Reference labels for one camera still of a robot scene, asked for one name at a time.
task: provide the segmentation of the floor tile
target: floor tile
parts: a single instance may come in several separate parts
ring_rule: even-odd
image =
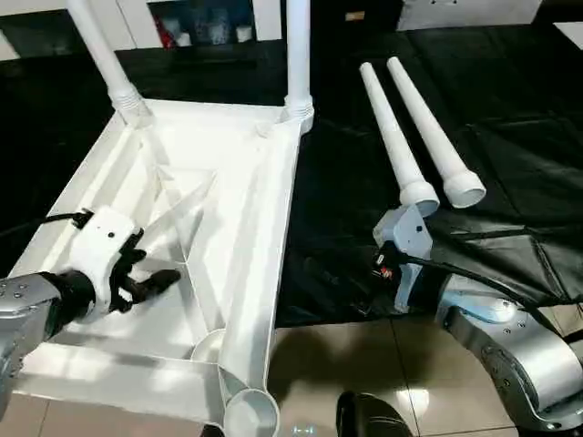
[[[553,311],[552,307],[542,307],[539,308],[540,312],[550,321],[553,326],[557,329],[560,334],[563,334],[563,329],[561,328],[560,323],[558,323],[557,316],[555,316],[555,312]]]
[[[464,432],[461,434],[441,434],[439,437],[518,437],[518,431],[516,428],[502,428]]]
[[[513,426],[480,362],[429,317],[394,321],[422,435]]]
[[[44,399],[13,394],[0,422],[0,437],[36,437],[47,405]]]
[[[116,408],[51,401],[40,437],[199,437],[203,425]]]
[[[277,330],[268,388],[281,408],[281,437],[294,428],[335,437],[344,391],[388,401],[418,433],[388,320]]]
[[[583,329],[582,310],[578,305],[559,305],[552,308],[563,335]]]

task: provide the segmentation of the white plastic tube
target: white plastic tube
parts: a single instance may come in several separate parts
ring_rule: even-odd
[[[150,113],[107,43],[89,1],[67,0],[67,9],[107,84],[107,92],[114,108],[121,112],[129,124],[142,123]]]
[[[302,133],[312,128],[313,103],[310,95],[310,0],[288,0],[288,95],[287,117],[302,118]]]
[[[444,130],[435,119],[397,57],[387,62],[432,160],[444,180],[444,192],[454,208],[468,208],[482,200],[486,188],[476,173],[468,170]]]
[[[367,62],[361,65],[360,70],[384,146],[401,189],[399,199],[403,205],[417,205],[423,217],[430,216],[439,208],[435,190],[421,174],[373,66]]]

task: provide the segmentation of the black shoe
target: black shoe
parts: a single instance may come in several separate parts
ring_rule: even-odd
[[[372,394],[349,391],[336,406],[338,437],[413,437],[401,415]]]

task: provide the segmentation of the black mat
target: black mat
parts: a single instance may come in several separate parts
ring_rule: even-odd
[[[428,220],[434,258],[499,279],[540,304],[581,295],[583,54],[574,45],[546,25],[318,38],[312,60],[317,118],[302,140],[279,326],[390,312],[368,268],[372,228],[398,205],[398,188],[358,73],[363,61],[373,63],[442,198]],[[276,42],[120,57],[146,97],[279,105],[285,95],[282,48]],[[448,206],[384,67],[389,56],[401,58],[486,184],[488,195],[477,207]],[[5,228],[46,213],[112,111],[86,56],[0,64],[0,98]],[[4,241],[2,273],[29,237]],[[380,298],[363,314],[363,300],[376,293]]]

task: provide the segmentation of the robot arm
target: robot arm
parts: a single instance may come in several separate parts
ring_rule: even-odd
[[[583,424],[583,367],[577,354],[537,315],[493,281],[449,273],[435,298],[419,287],[420,264],[432,240],[416,207],[389,211],[374,229],[380,248],[375,269],[399,269],[394,306],[435,311],[435,322],[471,351],[490,374],[508,415],[533,431],[564,431]]]
[[[0,280],[0,417],[24,357],[40,343],[73,320],[87,323],[114,310],[127,312],[180,278],[176,270],[162,270],[135,282],[128,274],[146,256],[135,249],[143,230],[111,208],[87,214],[62,271]],[[120,288],[131,301],[119,295]]]

